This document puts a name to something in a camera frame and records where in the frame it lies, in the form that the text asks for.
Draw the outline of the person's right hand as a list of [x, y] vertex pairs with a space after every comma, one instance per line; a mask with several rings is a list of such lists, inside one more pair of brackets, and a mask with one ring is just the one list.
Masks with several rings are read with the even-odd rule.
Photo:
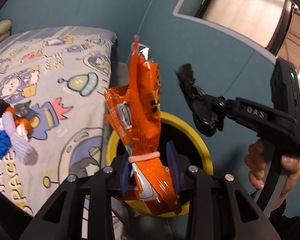
[[[264, 187], [263, 178], [265, 176], [266, 160], [263, 156], [264, 145], [261, 140], [251, 144], [248, 148], [248, 154], [244, 158], [244, 163], [250, 168], [248, 174], [251, 185], [257, 190]], [[285, 201], [290, 190], [296, 185], [300, 176], [300, 158], [296, 155], [283, 155], [281, 158], [282, 167], [288, 171], [287, 180], [280, 193], [280, 196], [273, 208], [277, 209]]]

